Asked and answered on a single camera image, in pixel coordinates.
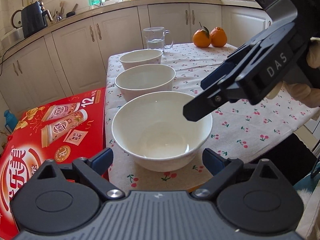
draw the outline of gloved hand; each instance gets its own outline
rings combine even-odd
[[[311,38],[313,44],[307,54],[307,63],[311,68],[320,67],[320,39]],[[284,86],[288,93],[297,101],[305,104],[310,108],[320,106],[320,89],[311,88],[307,84],[289,85],[286,82],[278,83],[275,88],[266,96],[267,99],[273,99]]]

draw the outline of glass pitcher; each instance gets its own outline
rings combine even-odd
[[[171,32],[168,30],[165,30],[164,27],[152,27],[152,28],[146,28],[143,30],[144,36],[147,41],[147,48],[148,49],[158,49],[161,51],[164,51],[164,49],[170,49],[172,48],[174,41],[172,38],[172,42],[170,45],[165,45],[164,43],[164,37]]]

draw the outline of tablecloth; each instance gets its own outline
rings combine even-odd
[[[223,48],[206,49],[194,44],[178,44],[165,51],[161,63],[176,70],[173,91],[197,95],[202,91],[201,80],[235,49],[228,44]],[[311,109],[295,101],[284,89],[273,100],[264,99],[255,106],[246,99],[224,104],[212,113],[212,133],[193,161],[177,171],[149,171],[134,163],[112,137],[112,120],[126,103],[115,86],[115,78],[124,71],[120,56],[122,54],[112,56],[108,62],[105,129],[107,147],[114,152],[114,161],[109,168],[110,182],[126,193],[132,189],[186,190],[201,185],[212,177],[202,163],[205,148],[211,148],[225,158],[236,157],[247,163],[283,141],[318,111],[318,108]]]

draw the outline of black fabric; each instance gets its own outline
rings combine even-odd
[[[251,163],[258,163],[262,158],[270,159],[292,185],[303,179],[317,160],[295,134]]]

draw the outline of gift box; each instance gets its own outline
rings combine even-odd
[[[89,91],[23,114],[0,159],[0,237],[18,233],[10,200],[46,159],[71,163],[105,148],[105,93]]]

